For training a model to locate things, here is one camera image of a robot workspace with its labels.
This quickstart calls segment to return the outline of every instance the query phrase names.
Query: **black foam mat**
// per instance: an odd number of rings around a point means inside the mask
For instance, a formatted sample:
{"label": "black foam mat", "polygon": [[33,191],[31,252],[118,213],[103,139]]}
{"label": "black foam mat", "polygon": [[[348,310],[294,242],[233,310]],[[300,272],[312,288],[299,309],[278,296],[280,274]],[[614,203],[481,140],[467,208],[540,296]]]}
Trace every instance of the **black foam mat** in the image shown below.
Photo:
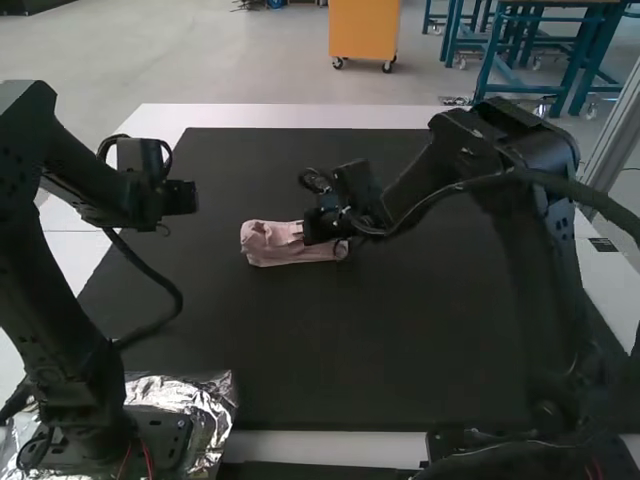
{"label": "black foam mat", "polygon": [[223,463],[220,480],[408,480],[415,471],[269,462]]}
{"label": "black foam mat", "polygon": [[[296,182],[302,168],[367,157],[384,183],[426,140],[419,130],[187,130],[172,176],[196,180],[200,212],[166,219],[168,238],[122,234],[182,289],[185,310],[127,352],[126,367],[232,369],[238,428],[524,425],[514,293],[499,239],[471,198],[443,202],[414,231],[341,264],[258,269],[240,254],[243,221],[295,220],[313,205]],[[80,301],[115,338],[169,307],[114,249]],[[545,356],[555,347],[545,341]]]}

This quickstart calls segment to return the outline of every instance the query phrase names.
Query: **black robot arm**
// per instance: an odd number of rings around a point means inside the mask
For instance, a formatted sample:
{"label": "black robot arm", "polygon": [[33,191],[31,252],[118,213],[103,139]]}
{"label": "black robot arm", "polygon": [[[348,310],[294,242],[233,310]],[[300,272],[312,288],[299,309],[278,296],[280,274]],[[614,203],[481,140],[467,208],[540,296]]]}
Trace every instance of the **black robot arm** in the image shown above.
{"label": "black robot arm", "polygon": [[119,354],[89,320],[47,246],[33,200],[41,185],[98,227],[156,228],[196,210],[193,182],[168,180],[163,143],[121,138],[117,171],[55,118],[43,82],[0,83],[0,326],[17,347],[42,422],[86,461],[126,450]]}
{"label": "black robot arm", "polygon": [[[614,405],[637,402],[640,381],[637,375],[628,381],[633,377],[628,372],[638,371],[640,357],[634,347],[636,354],[619,374],[626,383],[614,384],[611,400],[596,411],[578,398],[584,391],[574,388],[574,374],[588,377],[580,365],[588,364],[587,359],[597,362],[594,356],[598,355],[591,348],[585,314],[573,202],[600,211],[636,242],[640,242],[640,220],[606,194],[574,180],[579,153],[569,134],[506,100],[494,98],[470,111],[455,109],[436,115],[429,129],[430,143],[384,189],[378,186],[367,160],[329,172],[304,171],[300,183],[317,195],[317,206],[305,212],[305,243],[354,236],[389,240],[417,225],[444,198],[470,193],[491,218],[504,247],[526,362],[534,438],[582,444],[589,438],[585,432],[605,429],[612,425],[615,414],[622,414]],[[548,288],[539,288],[541,284]],[[585,428],[587,418],[597,420]],[[449,425],[451,435],[440,431],[429,436],[430,458],[438,462],[452,449],[468,449],[460,433],[465,427],[474,426]],[[521,449],[522,442],[508,441],[513,438],[506,436],[503,441],[514,444],[516,453],[531,452],[541,445],[527,440]],[[496,452],[515,458],[508,449]],[[491,461],[502,458],[494,457]],[[452,457],[441,466],[454,464]],[[428,468],[419,477],[432,478],[437,472],[439,468]]]}

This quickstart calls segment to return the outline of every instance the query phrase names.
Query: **orange cart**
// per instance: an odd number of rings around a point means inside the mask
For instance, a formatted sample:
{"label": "orange cart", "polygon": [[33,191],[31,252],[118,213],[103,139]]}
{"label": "orange cart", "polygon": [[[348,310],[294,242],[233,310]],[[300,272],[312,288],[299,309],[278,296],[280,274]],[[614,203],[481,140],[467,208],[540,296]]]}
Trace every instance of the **orange cart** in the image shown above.
{"label": "orange cart", "polygon": [[345,60],[383,61],[391,73],[397,60],[402,0],[331,0],[329,2],[329,55],[333,68]]}

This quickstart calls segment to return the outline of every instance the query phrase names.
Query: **caster wheel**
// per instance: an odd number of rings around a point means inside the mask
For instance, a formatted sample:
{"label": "caster wheel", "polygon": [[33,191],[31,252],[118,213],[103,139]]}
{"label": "caster wheel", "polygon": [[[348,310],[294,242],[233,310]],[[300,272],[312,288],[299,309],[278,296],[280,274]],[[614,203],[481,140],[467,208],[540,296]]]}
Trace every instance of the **caster wheel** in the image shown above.
{"label": "caster wheel", "polygon": [[590,103],[585,113],[584,118],[587,120],[593,120],[598,116],[598,105],[596,103]]}
{"label": "caster wheel", "polygon": [[536,117],[546,119],[549,116],[550,109],[551,109],[551,105],[548,105],[546,103],[541,103],[540,105],[537,105],[536,108],[533,110],[533,114]]}
{"label": "caster wheel", "polygon": [[458,67],[458,70],[466,70],[467,68],[467,59],[462,55],[456,55],[453,59],[453,62]]}

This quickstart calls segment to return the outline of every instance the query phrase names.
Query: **aluminum foil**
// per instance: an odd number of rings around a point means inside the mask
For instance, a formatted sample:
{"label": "aluminum foil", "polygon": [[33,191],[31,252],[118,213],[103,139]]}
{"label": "aluminum foil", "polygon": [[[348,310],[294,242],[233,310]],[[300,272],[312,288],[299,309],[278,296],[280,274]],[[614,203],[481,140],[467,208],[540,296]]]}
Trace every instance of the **aluminum foil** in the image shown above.
{"label": "aluminum foil", "polygon": [[[206,478],[217,470],[237,408],[231,372],[203,378],[128,374],[126,389],[125,405],[151,406],[187,414],[191,418],[191,440],[180,471],[172,478]],[[0,429],[0,480],[113,478],[111,470],[104,475],[92,474],[89,477],[38,469],[26,473],[18,469],[18,452],[38,425],[37,413],[25,411],[16,415],[7,428]]]}

